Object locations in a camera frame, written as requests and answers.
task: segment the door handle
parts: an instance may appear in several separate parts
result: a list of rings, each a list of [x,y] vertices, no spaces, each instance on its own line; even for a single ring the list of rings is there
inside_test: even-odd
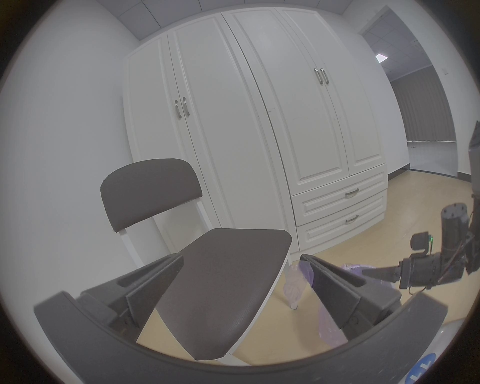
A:
[[[187,107],[187,100],[185,98],[183,98],[183,106],[185,108],[184,110],[185,115],[190,116],[190,112],[188,111],[188,107]]]
[[[179,102],[177,100],[175,100],[175,108],[177,109],[177,116],[179,117],[179,119],[181,119],[181,114],[180,114],[180,110],[179,110]]]
[[[324,84],[324,81],[322,80],[322,76],[320,75],[320,72],[318,72],[318,69],[316,69],[316,68],[314,68],[313,70],[314,70],[315,73],[317,74],[318,80],[320,80],[320,84],[323,85],[323,84]]]
[[[345,220],[345,224],[351,223],[351,222],[353,222],[353,221],[357,220],[358,218],[359,218],[359,216],[358,216],[358,215],[356,215],[356,216],[355,216],[353,219],[350,219],[350,220]]]
[[[360,190],[360,189],[357,188],[356,190],[354,190],[354,191],[352,191],[352,192],[347,192],[347,193],[345,194],[345,196],[354,195],[354,194],[356,194],[359,190]]]
[[[325,72],[325,70],[324,70],[323,68],[320,68],[320,71],[322,71],[322,74],[323,74],[324,77],[325,77],[325,82],[327,83],[327,85],[329,85],[330,82],[328,81],[327,72]]]

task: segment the drawer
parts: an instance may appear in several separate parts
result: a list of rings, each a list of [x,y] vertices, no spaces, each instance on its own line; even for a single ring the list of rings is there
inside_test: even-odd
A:
[[[388,186],[386,165],[369,169],[292,196],[297,227],[329,216],[373,196]]]
[[[330,216],[297,227],[300,250],[331,241],[363,226],[385,212],[386,200],[387,191],[382,191]]]

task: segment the blue logo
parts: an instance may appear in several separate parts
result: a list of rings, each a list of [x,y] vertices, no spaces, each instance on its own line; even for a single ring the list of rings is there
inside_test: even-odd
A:
[[[427,369],[429,369],[433,362],[436,360],[437,355],[431,353],[430,355],[425,356],[420,359],[417,364],[410,370],[407,377],[405,378],[405,384],[413,384],[416,382],[420,376],[422,376]]]

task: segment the vertical blind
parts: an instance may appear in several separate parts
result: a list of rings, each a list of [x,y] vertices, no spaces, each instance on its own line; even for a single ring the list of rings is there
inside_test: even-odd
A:
[[[391,82],[407,141],[456,141],[452,113],[433,66]]]

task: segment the chair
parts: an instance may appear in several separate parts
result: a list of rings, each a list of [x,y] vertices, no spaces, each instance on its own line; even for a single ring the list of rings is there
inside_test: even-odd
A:
[[[112,172],[100,192],[108,219],[138,267],[126,228],[196,200],[208,230],[179,252],[184,266],[156,306],[195,360],[248,365],[232,356],[270,297],[286,264],[290,234],[278,229],[212,228],[187,162],[139,161]]]

